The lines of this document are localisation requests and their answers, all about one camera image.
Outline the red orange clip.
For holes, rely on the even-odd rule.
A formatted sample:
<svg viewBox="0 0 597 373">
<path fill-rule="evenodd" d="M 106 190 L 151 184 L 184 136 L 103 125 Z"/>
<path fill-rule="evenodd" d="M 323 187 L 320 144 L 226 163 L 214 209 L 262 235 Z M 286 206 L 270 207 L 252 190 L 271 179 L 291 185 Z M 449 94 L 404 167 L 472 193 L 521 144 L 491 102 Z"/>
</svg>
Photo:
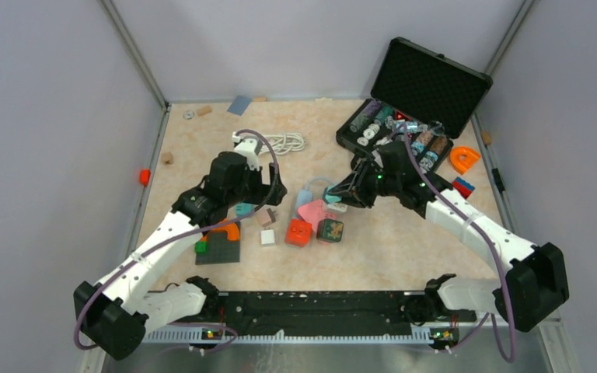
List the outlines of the red orange clip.
<svg viewBox="0 0 597 373">
<path fill-rule="evenodd" d="M 139 183 L 147 187 L 149 185 L 151 179 L 151 171 L 149 169 L 142 169 L 139 173 L 138 181 Z"/>
</svg>

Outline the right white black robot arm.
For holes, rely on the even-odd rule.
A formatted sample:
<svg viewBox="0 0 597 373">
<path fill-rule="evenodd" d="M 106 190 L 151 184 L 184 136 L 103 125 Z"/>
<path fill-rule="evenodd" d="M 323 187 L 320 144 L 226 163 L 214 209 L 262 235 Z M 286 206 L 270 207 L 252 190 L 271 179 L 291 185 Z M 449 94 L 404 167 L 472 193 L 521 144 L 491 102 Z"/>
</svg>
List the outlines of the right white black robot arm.
<svg viewBox="0 0 597 373">
<path fill-rule="evenodd" d="M 435 320 L 445 320 L 455 310 L 484 312 L 528 332 L 570 298 L 559 247 L 551 242 L 538 246 L 499 225 L 449 181 L 423 173 L 411 151 L 398 141 L 360 159 L 328 193 L 357 208 L 373 207 L 377 197 L 395 197 L 454 235 L 498 275 L 496 280 L 443 275 L 431 281 L 424 308 Z"/>
</svg>

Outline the white cube socket adapter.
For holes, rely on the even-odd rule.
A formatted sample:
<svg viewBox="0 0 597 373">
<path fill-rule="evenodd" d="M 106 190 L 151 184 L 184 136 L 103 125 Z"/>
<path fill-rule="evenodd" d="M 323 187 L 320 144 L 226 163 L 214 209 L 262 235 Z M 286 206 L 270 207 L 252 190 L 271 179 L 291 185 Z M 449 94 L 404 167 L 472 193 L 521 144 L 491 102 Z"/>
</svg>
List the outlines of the white cube socket adapter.
<svg viewBox="0 0 597 373">
<path fill-rule="evenodd" d="M 340 202 L 325 204 L 324 208 L 326 211 L 332 212 L 334 214 L 343 214 L 347 211 L 347 205 Z"/>
</svg>

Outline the black open case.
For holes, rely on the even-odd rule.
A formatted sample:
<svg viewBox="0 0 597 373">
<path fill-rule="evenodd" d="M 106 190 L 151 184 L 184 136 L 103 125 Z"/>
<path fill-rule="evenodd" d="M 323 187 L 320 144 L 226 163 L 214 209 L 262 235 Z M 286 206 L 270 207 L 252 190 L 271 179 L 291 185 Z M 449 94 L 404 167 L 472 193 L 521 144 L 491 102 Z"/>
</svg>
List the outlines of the black open case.
<svg viewBox="0 0 597 373">
<path fill-rule="evenodd" d="M 411 137 L 422 170 L 433 173 L 450 153 L 492 78 L 403 37 L 389 42 L 370 98 L 337 130 L 336 142 L 358 159 L 388 140 L 400 141 L 404 124 L 435 127 L 432 137 Z"/>
</svg>

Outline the teal power strip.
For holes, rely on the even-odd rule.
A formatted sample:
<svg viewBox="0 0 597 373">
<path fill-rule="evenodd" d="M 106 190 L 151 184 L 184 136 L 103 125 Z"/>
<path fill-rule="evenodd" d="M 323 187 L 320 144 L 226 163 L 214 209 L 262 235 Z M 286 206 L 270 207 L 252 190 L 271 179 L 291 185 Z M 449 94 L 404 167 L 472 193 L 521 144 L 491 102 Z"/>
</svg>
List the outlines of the teal power strip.
<svg viewBox="0 0 597 373">
<path fill-rule="evenodd" d="M 255 206 L 248 203 L 239 203 L 234 207 L 237 218 L 244 217 L 254 211 Z"/>
</svg>

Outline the orange arch toy right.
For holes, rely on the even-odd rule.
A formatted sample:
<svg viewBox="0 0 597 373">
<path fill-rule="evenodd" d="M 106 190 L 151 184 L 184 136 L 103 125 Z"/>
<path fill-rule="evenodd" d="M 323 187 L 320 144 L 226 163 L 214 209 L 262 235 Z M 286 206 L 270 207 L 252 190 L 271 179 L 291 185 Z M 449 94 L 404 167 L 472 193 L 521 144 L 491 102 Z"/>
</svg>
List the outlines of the orange arch toy right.
<svg viewBox="0 0 597 373">
<path fill-rule="evenodd" d="M 479 152 L 466 146 L 454 147 L 449 153 L 449 162 L 459 175 L 464 175 L 481 158 Z"/>
</svg>

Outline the pink triangular power strip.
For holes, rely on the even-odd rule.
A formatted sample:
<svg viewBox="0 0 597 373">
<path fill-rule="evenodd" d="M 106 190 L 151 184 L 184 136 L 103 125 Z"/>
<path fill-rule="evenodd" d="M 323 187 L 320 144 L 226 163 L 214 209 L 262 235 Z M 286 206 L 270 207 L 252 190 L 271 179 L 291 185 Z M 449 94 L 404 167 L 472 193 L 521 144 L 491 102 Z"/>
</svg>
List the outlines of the pink triangular power strip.
<svg viewBox="0 0 597 373">
<path fill-rule="evenodd" d="M 336 220 L 337 216 L 332 212 L 324 209 L 323 200 L 314 200 L 307 204 L 303 204 L 297 209 L 298 216 L 308 222 L 312 226 L 312 231 L 317 232 L 319 223 L 324 219 Z"/>
</svg>

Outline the grey blue card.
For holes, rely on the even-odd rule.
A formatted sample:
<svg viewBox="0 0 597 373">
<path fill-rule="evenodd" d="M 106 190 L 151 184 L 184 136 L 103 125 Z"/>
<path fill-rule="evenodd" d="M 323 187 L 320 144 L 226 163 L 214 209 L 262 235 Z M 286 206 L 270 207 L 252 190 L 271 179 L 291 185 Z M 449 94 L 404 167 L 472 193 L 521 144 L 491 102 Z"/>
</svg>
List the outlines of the grey blue card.
<svg viewBox="0 0 597 373">
<path fill-rule="evenodd" d="M 239 95 L 232 101 L 227 112 L 236 116 L 242 116 L 252 102 L 253 99 L 251 97 Z"/>
</svg>

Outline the dark green cube adapter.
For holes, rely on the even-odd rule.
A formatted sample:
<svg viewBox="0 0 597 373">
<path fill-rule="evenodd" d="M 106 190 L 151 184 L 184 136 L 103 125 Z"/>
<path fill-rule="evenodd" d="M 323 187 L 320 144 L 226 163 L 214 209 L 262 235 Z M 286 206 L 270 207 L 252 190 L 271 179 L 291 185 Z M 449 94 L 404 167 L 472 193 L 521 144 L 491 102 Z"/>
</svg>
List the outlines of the dark green cube adapter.
<svg viewBox="0 0 597 373">
<path fill-rule="evenodd" d="M 344 223 L 331 218 L 325 218 L 317 225 L 316 238 L 321 242 L 337 243 L 342 240 Z"/>
</svg>

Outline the wooden block left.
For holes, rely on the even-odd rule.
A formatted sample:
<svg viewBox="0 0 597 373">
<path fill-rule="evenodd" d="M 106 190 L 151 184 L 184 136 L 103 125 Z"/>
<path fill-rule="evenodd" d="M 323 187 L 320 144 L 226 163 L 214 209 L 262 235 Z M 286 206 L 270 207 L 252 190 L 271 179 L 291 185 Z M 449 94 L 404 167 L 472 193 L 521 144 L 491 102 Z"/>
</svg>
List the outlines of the wooden block left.
<svg viewBox="0 0 597 373">
<path fill-rule="evenodd" d="M 171 165 L 174 162 L 174 157 L 171 152 L 164 152 L 161 154 L 160 160 L 164 165 Z"/>
</svg>

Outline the wooden block top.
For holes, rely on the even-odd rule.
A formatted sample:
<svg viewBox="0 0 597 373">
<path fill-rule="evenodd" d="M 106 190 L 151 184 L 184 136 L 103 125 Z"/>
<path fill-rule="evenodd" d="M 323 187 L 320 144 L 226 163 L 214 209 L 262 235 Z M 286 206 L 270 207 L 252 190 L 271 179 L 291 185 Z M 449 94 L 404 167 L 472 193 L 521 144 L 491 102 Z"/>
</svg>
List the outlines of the wooden block top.
<svg viewBox="0 0 597 373">
<path fill-rule="evenodd" d="M 212 112 L 212 107 L 211 106 L 203 106 L 203 107 L 199 108 L 198 110 L 196 110 L 196 114 L 199 117 L 207 115 L 207 114 L 209 114 L 211 112 Z"/>
</svg>

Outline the red cube socket adapter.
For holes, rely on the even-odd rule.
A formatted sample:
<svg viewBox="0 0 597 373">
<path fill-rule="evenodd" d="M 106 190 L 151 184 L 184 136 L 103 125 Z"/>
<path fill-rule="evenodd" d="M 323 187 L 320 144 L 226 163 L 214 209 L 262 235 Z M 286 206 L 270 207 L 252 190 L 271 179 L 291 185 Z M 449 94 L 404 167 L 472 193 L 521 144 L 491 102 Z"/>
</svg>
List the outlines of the red cube socket adapter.
<svg viewBox="0 0 597 373">
<path fill-rule="evenodd" d="M 305 247 L 309 244 L 312 225 L 300 219 L 292 219 L 285 233 L 285 244 L 295 247 Z"/>
</svg>

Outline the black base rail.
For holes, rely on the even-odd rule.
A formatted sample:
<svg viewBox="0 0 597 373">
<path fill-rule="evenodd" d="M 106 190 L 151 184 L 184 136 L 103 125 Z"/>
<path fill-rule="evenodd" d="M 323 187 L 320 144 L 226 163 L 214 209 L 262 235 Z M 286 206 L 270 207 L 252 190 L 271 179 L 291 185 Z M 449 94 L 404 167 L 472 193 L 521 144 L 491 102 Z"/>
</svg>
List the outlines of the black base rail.
<svg viewBox="0 0 597 373">
<path fill-rule="evenodd" d="M 475 322 L 477 315 L 448 311 L 421 292 L 230 291 L 181 320 L 221 323 L 240 336 L 408 336 L 428 323 Z"/>
</svg>

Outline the orange arch block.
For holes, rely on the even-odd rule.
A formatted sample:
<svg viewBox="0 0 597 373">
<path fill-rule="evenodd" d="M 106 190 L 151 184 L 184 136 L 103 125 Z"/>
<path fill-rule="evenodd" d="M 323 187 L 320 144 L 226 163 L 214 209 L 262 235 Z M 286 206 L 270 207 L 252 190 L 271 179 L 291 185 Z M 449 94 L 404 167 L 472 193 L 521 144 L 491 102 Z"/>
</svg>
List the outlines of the orange arch block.
<svg viewBox="0 0 597 373">
<path fill-rule="evenodd" d="M 208 237 L 210 235 L 214 235 L 215 233 L 225 233 L 226 238 L 228 241 L 235 242 L 239 241 L 241 237 L 240 231 L 240 223 L 238 221 L 231 222 L 228 225 L 224 225 L 221 228 L 212 229 L 204 234 L 204 236 L 200 239 L 201 242 L 207 242 Z"/>
</svg>

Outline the teal small plug adapter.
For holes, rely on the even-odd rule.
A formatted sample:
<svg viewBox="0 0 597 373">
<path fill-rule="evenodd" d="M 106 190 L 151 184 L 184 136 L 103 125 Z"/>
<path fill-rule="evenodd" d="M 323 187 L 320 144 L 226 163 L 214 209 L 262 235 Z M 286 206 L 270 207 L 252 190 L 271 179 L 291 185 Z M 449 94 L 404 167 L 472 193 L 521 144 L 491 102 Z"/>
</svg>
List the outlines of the teal small plug adapter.
<svg viewBox="0 0 597 373">
<path fill-rule="evenodd" d="M 334 188 L 334 185 L 331 186 L 327 186 L 322 194 L 322 200 L 324 201 L 325 204 L 338 204 L 342 201 L 342 198 L 340 196 L 337 196 L 335 194 L 332 193 L 332 189 Z"/>
</svg>

